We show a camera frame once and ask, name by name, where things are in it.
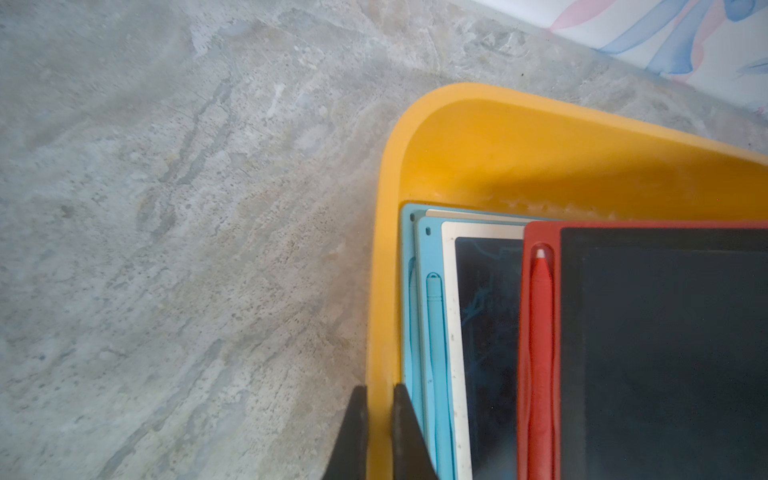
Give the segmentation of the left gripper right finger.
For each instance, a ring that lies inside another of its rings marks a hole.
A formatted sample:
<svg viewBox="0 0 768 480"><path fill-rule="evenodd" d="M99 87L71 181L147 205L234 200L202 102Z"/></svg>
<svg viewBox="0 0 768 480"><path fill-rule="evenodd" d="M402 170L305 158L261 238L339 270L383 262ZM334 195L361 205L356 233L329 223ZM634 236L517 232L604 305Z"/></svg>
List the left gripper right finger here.
<svg viewBox="0 0 768 480"><path fill-rule="evenodd" d="M394 387L391 431L393 479L437 480L409 393L403 384Z"/></svg>

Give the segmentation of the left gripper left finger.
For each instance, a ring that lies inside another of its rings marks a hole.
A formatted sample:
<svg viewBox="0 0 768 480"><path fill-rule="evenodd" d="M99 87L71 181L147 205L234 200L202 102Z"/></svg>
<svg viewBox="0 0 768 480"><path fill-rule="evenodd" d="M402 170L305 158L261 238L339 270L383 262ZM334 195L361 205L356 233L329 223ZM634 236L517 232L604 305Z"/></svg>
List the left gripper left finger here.
<svg viewBox="0 0 768 480"><path fill-rule="evenodd" d="M355 386L328 460L323 480L366 478L368 448L367 387Z"/></svg>

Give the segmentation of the yellow plastic storage box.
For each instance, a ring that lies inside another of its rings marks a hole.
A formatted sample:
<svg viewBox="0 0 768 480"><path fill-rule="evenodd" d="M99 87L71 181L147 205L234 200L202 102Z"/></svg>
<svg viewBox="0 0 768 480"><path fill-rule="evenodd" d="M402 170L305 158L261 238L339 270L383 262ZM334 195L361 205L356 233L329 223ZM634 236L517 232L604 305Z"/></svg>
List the yellow plastic storage box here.
<svg viewBox="0 0 768 480"><path fill-rule="evenodd" d="M490 85L449 85L416 101L395 125L379 173L366 365L371 479L393 475L406 203L563 220L763 221L767 159Z"/></svg>

